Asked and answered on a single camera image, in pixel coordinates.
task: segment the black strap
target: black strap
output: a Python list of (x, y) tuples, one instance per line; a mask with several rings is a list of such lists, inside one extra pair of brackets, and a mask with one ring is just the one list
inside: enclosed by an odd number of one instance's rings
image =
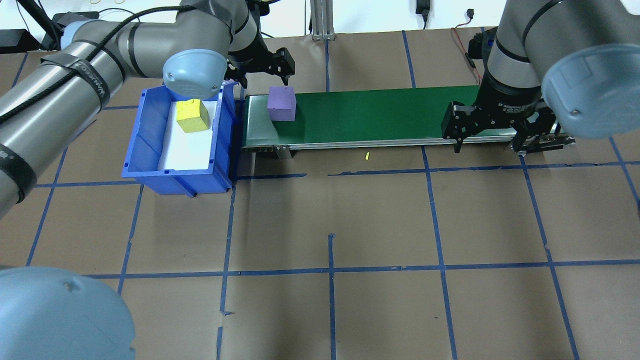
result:
[(100, 99), (100, 110), (109, 102), (111, 98), (111, 92), (107, 86), (106, 81), (95, 67), (91, 65), (86, 59), (78, 58), (77, 56), (67, 53), (57, 53), (47, 55), (42, 58), (42, 61), (48, 61), (57, 66), (64, 67), (80, 75), (95, 91), (96, 95)]
[(135, 41), (136, 38), (136, 31), (138, 30), (138, 26), (140, 26), (140, 23), (135, 24), (134, 26), (131, 27), (131, 31), (129, 32), (129, 41), (127, 41), (128, 43), (128, 50), (129, 50), (129, 59), (131, 59), (131, 65), (133, 66), (133, 69), (143, 78), (148, 78), (148, 76), (145, 75), (144, 72), (142, 72), (142, 70), (140, 69), (140, 66), (138, 66), (138, 62), (136, 61), (136, 54), (134, 52), (133, 49), (133, 43)]
[[(100, 47), (100, 44), (91, 40), (74, 40), (74, 42), (84, 42), (86, 44), (91, 44), (95, 47)], [(115, 62), (116, 65), (118, 65), (118, 68), (120, 69), (120, 73), (122, 74), (122, 81), (124, 82), (127, 79), (127, 74), (124, 72), (124, 67), (122, 67), (122, 63), (120, 62), (120, 60), (118, 60), (118, 58), (106, 47), (103, 47), (100, 51), (103, 51), (105, 54), (109, 55), (109, 57), (113, 60), (113, 62)]]
[(36, 186), (38, 177), (20, 155), (0, 143), (0, 170), (18, 186), (18, 203)]

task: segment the green conveyor belt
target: green conveyor belt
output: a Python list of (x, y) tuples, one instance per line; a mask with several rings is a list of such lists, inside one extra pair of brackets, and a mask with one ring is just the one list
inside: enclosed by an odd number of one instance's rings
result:
[[(244, 148), (291, 149), (447, 143), (440, 123), (451, 101), (471, 104), (478, 86), (296, 94), (296, 121), (272, 122), (267, 95), (247, 97)], [(502, 141), (512, 129), (485, 131), (475, 141)]]

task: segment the small yellow object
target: small yellow object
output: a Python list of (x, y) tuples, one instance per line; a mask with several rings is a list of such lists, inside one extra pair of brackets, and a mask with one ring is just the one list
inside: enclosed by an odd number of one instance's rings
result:
[(185, 133), (195, 133), (209, 128), (209, 112), (199, 99), (176, 102), (175, 120)]

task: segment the black device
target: black device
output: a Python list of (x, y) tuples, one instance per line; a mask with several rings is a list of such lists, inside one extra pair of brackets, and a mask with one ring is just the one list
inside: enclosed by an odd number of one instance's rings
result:
[(0, 30), (0, 54), (26, 53), (39, 47), (40, 43), (25, 29)]
[(560, 134), (556, 115), (540, 99), (540, 87), (513, 88), (497, 81), (488, 71), (488, 59), (498, 28), (477, 33), (469, 41), (467, 60), (482, 60), (484, 76), (476, 101), (465, 106), (452, 101), (442, 120), (442, 138), (455, 141), (454, 152), (460, 152), (464, 139), (488, 129), (516, 130), (511, 148), (520, 154), (562, 149), (575, 143), (569, 135)]

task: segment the black cable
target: black cable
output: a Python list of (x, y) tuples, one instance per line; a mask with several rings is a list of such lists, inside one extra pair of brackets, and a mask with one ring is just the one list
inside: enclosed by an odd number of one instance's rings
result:
[(132, 12), (131, 10), (127, 10), (127, 9), (123, 9), (123, 8), (106, 8), (106, 9), (102, 9), (102, 10), (100, 10), (98, 13), (105, 12), (105, 11), (107, 11), (107, 10), (121, 10), (121, 11), (123, 11), (123, 12), (128, 12), (128, 13), (130, 13), (131, 15), (135, 15), (135, 14), (136, 14), (136, 13)]
[[(98, 43), (98, 46), (86, 57), (86, 60), (91, 62), (93, 60), (93, 58), (96, 55), (98, 55), (98, 53), (104, 48), (104, 46), (111, 40), (111, 38), (113, 38), (118, 33), (118, 31), (122, 30), (122, 28), (124, 28), (128, 23), (130, 23), (132, 20), (134, 20), (134, 19), (136, 19), (138, 17), (144, 16), (144, 15), (147, 15), (147, 14), (150, 14), (150, 13), (155, 13), (155, 12), (188, 11), (188, 10), (194, 10), (194, 9), (195, 8), (193, 6), (190, 6), (190, 5), (161, 6), (159, 8), (152, 8), (152, 9), (148, 9), (148, 10), (143, 10), (143, 11), (141, 11), (139, 13), (135, 13), (134, 15), (131, 15), (130, 17), (124, 19), (115, 28), (113, 28), (113, 30), (111, 30), (111, 32), (109, 32), (107, 34), (107, 36), (105, 36), (104, 39), (102, 39), (102, 41), (100, 43)], [(36, 102), (44, 99), (48, 95), (51, 95), (51, 93), (53, 93), (54, 91), (59, 89), (67, 81), (71, 80), (75, 75), (76, 74), (74, 72), (69, 72), (67, 75), (64, 75), (60, 80), (56, 81), (55, 83), (53, 83), (51, 86), (49, 86), (45, 90), (42, 90), (41, 92), (39, 92), (38, 94), (34, 95), (33, 97), (25, 100), (22, 104), (20, 104), (20, 105), (16, 106), (15, 108), (7, 111), (6, 113), (0, 115), (0, 124), (2, 124), (3, 122), (9, 120), (10, 118), (16, 116), (20, 112), (22, 112), (25, 109), (29, 108), (30, 106), (34, 105)]]
[[(47, 19), (49, 19), (49, 24), (51, 24), (51, 27), (54, 28), (55, 30), (58, 30), (59, 34), (62, 34), (62, 28), (55, 21), (49, 18), (49, 15), (47, 14), (47, 10), (44, 10), (44, 5), (42, 5), (42, 2), (40, 0), (38, 0), (38, 5), (40, 5), (40, 8), (42, 9), (42, 11), (47, 15)], [(60, 39), (54, 38), (53, 41), (56, 47), (60, 46)]]
[(20, 4), (17, 1), (15, 2), (15, 7), (18, 8), (18, 13), (20, 14), (20, 17), (22, 17), (22, 21), (24, 22), (24, 25), (25, 27), (27, 27), (27, 31), (30, 34), (31, 30), (29, 29), (29, 25), (27, 25), (27, 20), (24, 20), (24, 16), (22, 16), (22, 11), (20, 10)]

